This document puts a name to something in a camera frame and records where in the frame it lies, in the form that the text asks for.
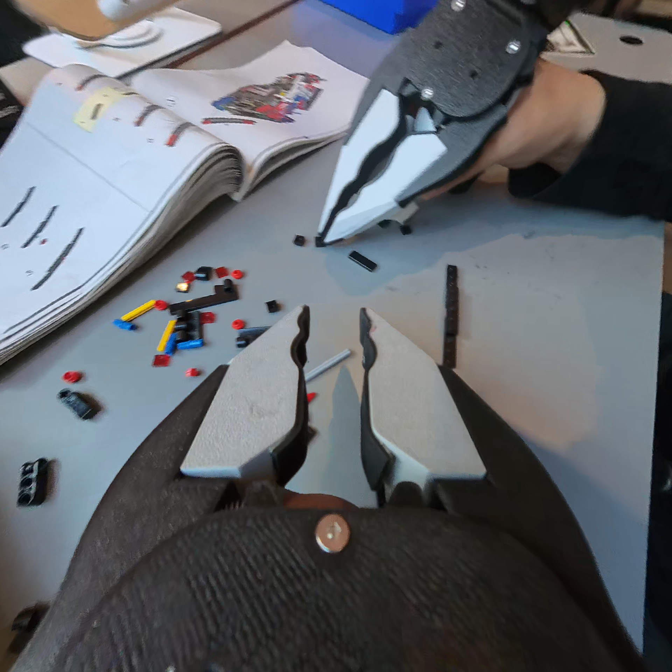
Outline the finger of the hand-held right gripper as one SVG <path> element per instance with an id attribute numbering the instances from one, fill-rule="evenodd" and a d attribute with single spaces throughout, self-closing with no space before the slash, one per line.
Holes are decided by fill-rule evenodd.
<path id="1" fill-rule="evenodd" d="M 438 123 L 430 112 L 404 114 L 405 138 L 393 151 L 384 170 L 379 170 L 376 178 L 337 217 L 337 232 L 347 235 L 343 240 L 382 220 L 396 218 L 405 209 L 401 205 L 402 193 L 445 153 L 446 147 L 437 133 Z"/>
<path id="2" fill-rule="evenodd" d="M 347 237 L 337 232 L 337 217 L 384 170 L 405 136 L 402 99 L 382 89 L 341 147 L 317 233 L 327 245 Z"/>

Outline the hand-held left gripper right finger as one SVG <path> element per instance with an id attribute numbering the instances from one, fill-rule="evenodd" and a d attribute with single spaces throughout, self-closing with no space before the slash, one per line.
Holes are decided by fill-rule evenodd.
<path id="1" fill-rule="evenodd" d="M 359 339 L 361 461 L 378 506 L 402 483 L 412 484 L 427 504 L 438 481 L 485 477 L 439 365 L 370 308 L 359 311 Z"/>

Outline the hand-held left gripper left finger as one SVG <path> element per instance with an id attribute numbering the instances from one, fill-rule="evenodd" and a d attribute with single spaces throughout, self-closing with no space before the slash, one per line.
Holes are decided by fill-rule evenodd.
<path id="1" fill-rule="evenodd" d="M 307 457 L 309 331 L 310 309 L 301 305 L 233 358 L 181 463 L 183 475 L 291 481 Z"/>

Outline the long black studded toy plate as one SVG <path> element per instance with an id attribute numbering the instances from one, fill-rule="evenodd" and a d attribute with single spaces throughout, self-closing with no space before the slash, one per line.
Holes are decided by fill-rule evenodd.
<path id="1" fill-rule="evenodd" d="M 448 265 L 446 268 L 445 316 L 443 323 L 442 366 L 456 367 L 457 337 L 459 330 L 459 286 L 458 268 Z"/>

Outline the grey desk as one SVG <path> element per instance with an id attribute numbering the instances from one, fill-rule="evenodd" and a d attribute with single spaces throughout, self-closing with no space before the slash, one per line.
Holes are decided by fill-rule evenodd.
<path id="1" fill-rule="evenodd" d="M 240 204 L 215 202 L 88 311 L 2 367 L 2 643 L 22 608 L 53 596 L 113 477 L 195 388 L 185 371 L 227 363 L 236 350 L 231 321 L 272 324 L 268 300 L 310 307 L 307 370 L 352 350 L 310 385 L 316 437 L 290 489 L 374 505 L 359 461 L 359 309 L 372 308 L 440 360 L 451 264 L 460 287 L 458 374 L 541 459 L 624 625 L 643 644 L 664 226 L 519 202 L 500 173 L 489 173 L 463 196 L 421 206 L 410 235 L 377 228 L 317 249 L 339 149 L 275 172 Z M 303 247 L 292 244 L 296 234 Z M 377 270 L 349 260 L 352 250 Z M 152 367 L 168 315 L 151 312 L 133 332 L 113 320 L 148 300 L 209 294 L 214 281 L 175 291 L 184 272 L 203 265 L 245 271 L 239 299 L 212 309 L 203 348 Z M 69 370 L 82 381 L 64 382 Z M 92 395 L 101 412 L 78 419 L 57 398 L 65 388 Z M 38 458 L 54 460 L 47 500 L 20 509 L 20 467 Z"/>

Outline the person's right hand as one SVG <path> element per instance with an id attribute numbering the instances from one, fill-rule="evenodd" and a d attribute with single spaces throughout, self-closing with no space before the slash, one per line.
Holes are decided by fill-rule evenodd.
<path id="1" fill-rule="evenodd" d="M 605 106 L 605 90 L 598 80 L 539 58 L 532 82 L 475 162 L 421 196 L 421 201 L 441 196 L 497 165 L 518 170 L 542 163 L 559 173 L 568 171 L 601 122 Z"/>

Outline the grey toy axle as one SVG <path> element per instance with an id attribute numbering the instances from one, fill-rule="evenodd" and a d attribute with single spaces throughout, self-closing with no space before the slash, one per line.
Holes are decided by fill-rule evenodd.
<path id="1" fill-rule="evenodd" d="M 306 383 L 312 382 L 319 376 L 322 376 L 324 373 L 330 371 L 337 365 L 340 365 L 343 363 L 345 360 L 347 360 L 351 356 L 351 350 L 350 349 L 344 349 L 342 352 L 338 353 L 337 355 L 330 357 L 328 360 L 323 362 L 322 364 L 317 365 L 314 367 L 311 371 L 309 371 L 307 374 L 304 375 L 304 379 Z"/>

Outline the blue box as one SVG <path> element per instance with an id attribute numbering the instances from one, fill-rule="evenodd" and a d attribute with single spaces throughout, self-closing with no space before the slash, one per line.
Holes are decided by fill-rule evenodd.
<path id="1" fill-rule="evenodd" d="M 390 35 L 416 27 L 437 1 L 322 1 Z"/>

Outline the black rounded toy connector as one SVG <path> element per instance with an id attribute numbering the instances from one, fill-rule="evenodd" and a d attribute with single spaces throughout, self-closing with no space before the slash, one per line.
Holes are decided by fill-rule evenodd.
<path id="1" fill-rule="evenodd" d="M 82 421 L 88 421 L 102 411 L 99 401 L 88 393 L 64 388 L 57 393 L 57 398 Z"/>

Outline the grey table with round hole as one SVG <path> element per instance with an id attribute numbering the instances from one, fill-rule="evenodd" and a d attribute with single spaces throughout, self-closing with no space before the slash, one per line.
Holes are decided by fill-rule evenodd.
<path id="1" fill-rule="evenodd" d="M 671 33 L 597 15 L 569 19 L 584 53 L 551 49 L 542 57 L 573 71 L 599 71 L 625 79 L 671 83 Z"/>

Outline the white flat stand base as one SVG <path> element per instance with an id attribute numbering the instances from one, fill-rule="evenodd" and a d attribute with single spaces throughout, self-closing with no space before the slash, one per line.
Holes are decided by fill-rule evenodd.
<path id="1" fill-rule="evenodd" d="M 95 41 L 80 40 L 53 28 L 23 45 L 26 56 L 52 68 L 88 66 L 121 78 L 191 50 L 222 34 L 217 21 L 168 7 L 147 19 Z"/>

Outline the black double-hole toy connector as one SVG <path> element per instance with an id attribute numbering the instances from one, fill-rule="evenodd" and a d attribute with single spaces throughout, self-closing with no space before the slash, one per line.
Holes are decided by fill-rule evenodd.
<path id="1" fill-rule="evenodd" d="M 18 508 L 37 508 L 46 502 L 53 464 L 54 460 L 38 458 L 21 465 L 16 501 Z"/>

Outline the person's black hoodie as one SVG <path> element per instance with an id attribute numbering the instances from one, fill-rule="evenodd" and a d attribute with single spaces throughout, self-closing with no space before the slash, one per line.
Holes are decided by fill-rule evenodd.
<path id="1" fill-rule="evenodd" d="M 671 670 L 671 223 L 665 224 L 646 570 L 644 658 Z"/>

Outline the curved wooden board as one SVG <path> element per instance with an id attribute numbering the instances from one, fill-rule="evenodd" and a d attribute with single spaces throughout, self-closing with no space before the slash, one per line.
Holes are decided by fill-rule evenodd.
<path id="1" fill-rule="evenodd" d="M 119 23 L 107 19 L 99 11 L 97 1 L 14 1 L 13 3 L 19 11 L 46 28 L 53 28 L 80 40 L 95 41 L 172 7 L 176 1 L 146 1 L 146 12 Z"/>

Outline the white stand post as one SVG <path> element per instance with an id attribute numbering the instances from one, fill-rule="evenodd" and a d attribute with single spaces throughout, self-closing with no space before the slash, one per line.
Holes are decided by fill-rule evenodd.
<path id="1" fill-rule="evenodd" d="M 99 11 L 113 22 L 122 22 L 146 12 L 146 1 L 97 1 Z"/>

